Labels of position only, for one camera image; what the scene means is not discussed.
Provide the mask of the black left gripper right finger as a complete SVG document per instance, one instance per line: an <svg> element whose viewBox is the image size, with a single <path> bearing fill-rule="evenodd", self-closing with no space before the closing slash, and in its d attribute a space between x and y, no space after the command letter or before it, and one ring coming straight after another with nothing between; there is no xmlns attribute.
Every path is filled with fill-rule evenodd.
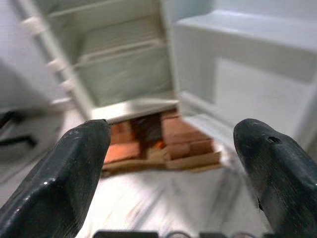
<svg viewBox="0 0 317 238"><path fill-rule="evenodd" d="M317 238L317 163L290 136L257 119L237 123L233 139L273 232Z"/></svg>

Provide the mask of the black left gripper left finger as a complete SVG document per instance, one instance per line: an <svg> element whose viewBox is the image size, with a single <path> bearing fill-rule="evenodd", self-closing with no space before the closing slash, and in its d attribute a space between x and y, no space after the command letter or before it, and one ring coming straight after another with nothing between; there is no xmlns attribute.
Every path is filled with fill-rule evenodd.
<svg viewBox="0 0 317 238"><path fill-rule="evenodd" d="M67 131L0 208L0 238L75 238L109 145L105 119Z"/></svg>

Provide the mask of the silver fridge door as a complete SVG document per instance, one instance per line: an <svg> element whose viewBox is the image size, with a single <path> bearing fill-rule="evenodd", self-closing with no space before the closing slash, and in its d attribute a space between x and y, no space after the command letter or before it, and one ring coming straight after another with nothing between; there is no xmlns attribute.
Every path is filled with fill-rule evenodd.
<svg viewBox="0 0 317 238"><path fill-rule="evenodd" d="M317 0L159 0L183 119L239 165L234 126L258 119L317 162Z"/></svg>

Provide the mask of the white fridge cabinet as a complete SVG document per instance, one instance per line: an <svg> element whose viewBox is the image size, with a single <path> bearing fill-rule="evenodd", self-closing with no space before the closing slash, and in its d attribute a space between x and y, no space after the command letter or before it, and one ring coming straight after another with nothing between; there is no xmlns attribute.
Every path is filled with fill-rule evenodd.
<svg viewBox="0 0 317 238"><path fill-rule="evenodd" d="M86 119L123 121L173 109L160 0L11 0L45 66ZM85 48L162 39L166 46L73 68Z"/></svg>

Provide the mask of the red clay brick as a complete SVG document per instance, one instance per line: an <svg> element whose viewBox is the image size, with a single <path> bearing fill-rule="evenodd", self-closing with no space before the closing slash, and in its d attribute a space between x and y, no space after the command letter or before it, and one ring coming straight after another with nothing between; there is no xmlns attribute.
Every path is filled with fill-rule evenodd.
<svg viewBox="0 0 317 238"><path fill-rule="evenodd" d="M171 143L166 148L171 160L214 152L213 139Z"/></svg>
<svg viewBox="0 0 317 238"><path fill-rule="evenodd" d="M163 137L166 144L186 143L204 138L180 118L169 118L162 121Z"/></svg>
<svg viewBox="0 0 317 238"><path fill-rule="evenodd" d="M115 123L110 127L111 143L128 143L134 139L131 124L128 121Z"/></svg>
<svg viewBox="0 0 317 238"><path fill-rule="evenodd" d="M115 163L129 159L139 158L140 145L138 142L117 143L108 148L104 163Z"/></svg>

